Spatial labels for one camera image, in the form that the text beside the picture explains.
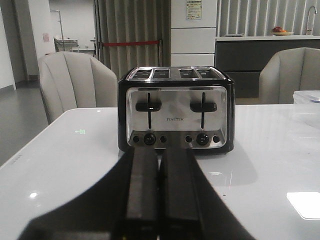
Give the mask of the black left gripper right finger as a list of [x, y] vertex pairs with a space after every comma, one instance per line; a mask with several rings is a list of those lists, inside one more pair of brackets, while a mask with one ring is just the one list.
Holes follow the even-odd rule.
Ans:
[[215, 192], [190, 149], [167, 148], [160, 164], [160, 239], [252, 240]]

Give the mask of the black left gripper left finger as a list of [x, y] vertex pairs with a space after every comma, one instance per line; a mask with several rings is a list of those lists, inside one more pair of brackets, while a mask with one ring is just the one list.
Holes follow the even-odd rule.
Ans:
[[32, 219], [21, 240], [155, 240], [158, 159], [153, 148], [129, 148], [91, 188]]

